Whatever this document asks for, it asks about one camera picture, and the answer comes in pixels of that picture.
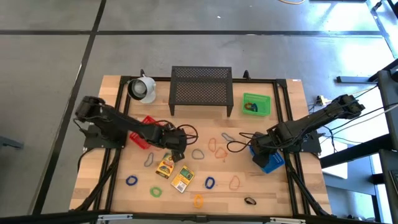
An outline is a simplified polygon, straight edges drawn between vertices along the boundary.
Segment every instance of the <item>green bin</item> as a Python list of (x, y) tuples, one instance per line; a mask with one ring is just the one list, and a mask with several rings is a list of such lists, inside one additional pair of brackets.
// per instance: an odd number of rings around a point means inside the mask
[[(244, 105), (246, 103), (253, 103), (257, 105), (257, 112), (247, 110)], [(242, 110), (244, 114), (251, 114), (257, 116), (267, 116), (271, 113), (271, 97), (252, 94), (252, 93), (243, 93), (243, 104)]]

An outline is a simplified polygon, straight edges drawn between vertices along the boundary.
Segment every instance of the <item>green rubber band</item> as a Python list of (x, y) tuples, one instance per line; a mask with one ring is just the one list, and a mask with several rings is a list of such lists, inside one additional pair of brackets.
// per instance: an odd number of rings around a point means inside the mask
[(158, 187), (153, 187), (150, 189), (150, 194), (154, 197), (160, 197), (162, 195), (162, 189), (158, 188)]

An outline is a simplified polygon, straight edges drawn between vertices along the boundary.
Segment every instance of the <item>wooden table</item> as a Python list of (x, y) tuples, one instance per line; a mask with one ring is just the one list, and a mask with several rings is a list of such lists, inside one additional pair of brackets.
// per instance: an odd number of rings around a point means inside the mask
[[(99, 97), (107, 104), (114, 105), (118, 92), (120, 76), (104, 76), (99, 91)], [(294, 119), (299, 119), (308, 114), (307, 103), (304, 97), (303, 86), (300, 80), (287, 80), (289, 97)], [(126, 86), (122, 97), (120, 111), (123, 111), (126, 99)], [(170, 179), (165, 179), (155, 170), (162, 160), (166, 149), (160, 150), (152, 146), (143, 150), (130, 139), (127, 139), (126, 147), (122, 150), (120, 164), (114, 189), (111, 211), (134, 213), (175, 213), (189, 214), (202, 213), (212, 215), (280, 215), (291, 216), (289, 188), (285, 167), (280, 167), (270, 174), (265, 174), (253, 163), (249, 150), (240, 153), (228, 153), (225, 159), (217, 159), (215, 153), (208, 149), (211, 138), (216, 139), (217, 147), (226, 149), (226, 140), (221, 133), (228, 133), (238, 141), (246, 141), (239, 136), (239, 132), (253, 133), (266, 130), (277, 124), (277, 113), (274, 102), (274, 92), (271, 84), (264, 83), (234, 83), (234, 109), (231, 117), (227, 118), (223, 106), (176, 106), (175, 116), (169, 112), (169, 82), (157, 82), (156, 100), (149, 105), (144, 105), (136, 100), (131, 100), (129, 116), (142, 120), (147, 115), (154, 119), (166, 119), (174, 125), (191, 124), (197, 128), (198, 141), (188, 146), (185, 151), (185, 159), (175, 166)], [(242, 113), (241, 105), (243, 93), (257, 93), (271, 97), (271, 115), (266, 117), (251, 116)], [(284, 103), (282, 111), (284, 120), (287, 120)], [(205, 154), (203, 160), (192, 158), (194, 149), (201, 149)], [(154, 162), (149, 167), (144, 167), (150, 152), (154, 153)], [(82, 160), (80, 171), (73, 191), (70, 208), (76, 208), (98, 182), (103, 161), (104, 149), (94, 149)], [(318, 203), (327, 212), (331, 212), (326, 192), (325, 182), (319, 160), (312, 154), (301, 153), (301, 161), (305, 183), (309, 191)], [(177, 175), (183, 165), (195, 172), (195, 177), (186, 191), (181, 194), (171, 186), (172, 179)], [(126, 178), (135, 175), (138, 183), (134, 186), (126, 185)], [(230, 190), (229, 182), (236, 175), (240, 179), (238, 190)], [(208, 190), (205, 188), (205, 179), (214, 177), (216, 185)], [(151, 187), (160, 187), (163, 194), (159, 198), (149, 193)], [(298, 210), (303, 213), (300, 191), (295, 186)], [(201, 194), (204, 198), (202, 208), (193, 206), (193, 198)], [(257, 205), (247, 205), (245, 197), (252, 197)], [(100, 208), (104, 208), (106, 193), (103, 193)]]

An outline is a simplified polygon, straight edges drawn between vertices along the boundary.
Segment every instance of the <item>yellow package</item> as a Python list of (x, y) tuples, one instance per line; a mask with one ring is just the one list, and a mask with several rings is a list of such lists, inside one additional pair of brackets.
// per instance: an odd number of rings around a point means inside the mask
[(188, 187), (195, 174), (187, 166), (183, 166), (180, 172), (174, 177), (172, 185), (181, 193)]
[(172, 159), (172, 155), (171, 153), (166, 152), (166, 154), (164, 154), (162, 162), (160, 162), (159, 166), (156, 169), (156, 173), (168, 179), (172, 174), (173, 169), (174, 161)]

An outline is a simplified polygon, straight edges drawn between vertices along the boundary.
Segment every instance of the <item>gray floor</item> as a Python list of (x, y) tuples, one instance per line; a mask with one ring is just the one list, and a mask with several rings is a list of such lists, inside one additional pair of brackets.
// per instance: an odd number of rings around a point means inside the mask
[[(0, 29), (90, 30), (99, 4), (99, 0), (2, 0)], [(99, 29), (377, 30), (377, 26), (365, 3), (120, 0), (108, 1)], [(85, 35), (0, 35), (0, 136), (25, 142), (22, 151), (0, 150), (0, 217), (29, 212), (87, 40)], [(317, 95), (333, 99), (369, 88), (337, 85), (334, 80), (338, 75), (371, 75), (392, 60), (381, 37), (97, 36), (77, 102), (98, 94), (103, 75), (138, 75), (143, 68), (149, 76), (169, 76), (172, 65), (206, 65), (230, 66), (234, 77), (247, 69), (252, 77), (302, 79), (309, 104)], [(44, 212), (68, 209), (83, 140), (70, 125)]]

